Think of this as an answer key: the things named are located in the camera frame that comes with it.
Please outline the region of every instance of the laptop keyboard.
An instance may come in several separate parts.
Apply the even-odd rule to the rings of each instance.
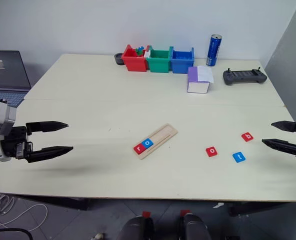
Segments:
[[[0,99],[6,99],[9,106],[16,108],[22,102],[25,95],[26,92],[0,92]]]

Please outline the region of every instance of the laptop screen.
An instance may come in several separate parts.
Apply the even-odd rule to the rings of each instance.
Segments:
[[[0,89],[31,89],[19,51],[0,51]]]

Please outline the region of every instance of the purple box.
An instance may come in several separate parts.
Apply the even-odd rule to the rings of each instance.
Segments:
[[[213,82],[211,69],[205,66],[191,66],[188,68],[187,92],[205,94],[209,84]]]

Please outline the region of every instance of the laptop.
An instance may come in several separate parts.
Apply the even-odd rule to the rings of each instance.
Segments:
[[[0,51],[0,99],[18,107],[31,89],[19,51]]]

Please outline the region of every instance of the remote controller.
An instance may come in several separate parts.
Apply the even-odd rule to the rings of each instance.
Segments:
[[[232,83],[263,83],[266,81],[267,76],[258,69],[248,70],[248,71],[231,71],[228,68],[224,71],[223,80],[226,85],[231,85]]]

